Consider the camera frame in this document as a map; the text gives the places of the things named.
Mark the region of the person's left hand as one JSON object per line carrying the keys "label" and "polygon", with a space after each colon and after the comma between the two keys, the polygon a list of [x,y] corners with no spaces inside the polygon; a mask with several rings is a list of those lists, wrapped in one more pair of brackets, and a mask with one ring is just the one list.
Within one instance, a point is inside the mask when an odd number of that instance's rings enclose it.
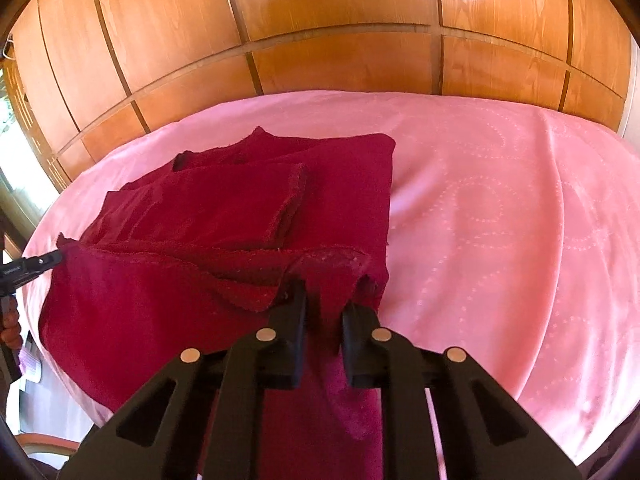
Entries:
{"label": "person's left hand", "polygon": [[2,314],[1,326],[2,344],[5,344],[12,351],[20,350],[23,347],[23,338],[17,307],[9,307],[9,310]]}

